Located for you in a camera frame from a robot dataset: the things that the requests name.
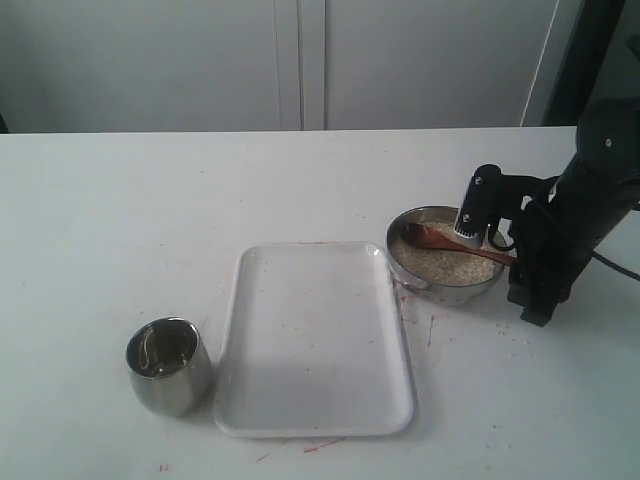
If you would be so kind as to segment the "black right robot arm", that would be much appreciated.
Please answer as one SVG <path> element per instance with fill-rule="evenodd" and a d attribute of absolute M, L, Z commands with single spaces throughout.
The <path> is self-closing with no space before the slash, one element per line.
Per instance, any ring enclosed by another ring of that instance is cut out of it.
<path fill-rule="evenodd" d="M 639 207 L 639 101 L 604 99 L 577 121 L 576 153 L 548 179 L 498 174 L 494 218 L 508 219 L 516 259 L 507 298 L 546 325 L 600 242 Z"/>

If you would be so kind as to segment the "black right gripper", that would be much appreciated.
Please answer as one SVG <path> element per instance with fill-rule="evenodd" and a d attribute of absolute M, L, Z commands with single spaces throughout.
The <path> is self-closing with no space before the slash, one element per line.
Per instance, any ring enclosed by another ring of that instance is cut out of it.
<path fill-rule="evenodd" d="M 569 175 L 501 178 L 497 211 L 511 221 L 517 255 L 507 299 L 522 308 L 522 320 L 545 326 L 589 263 L 600 241 L 591 193 Z"/>

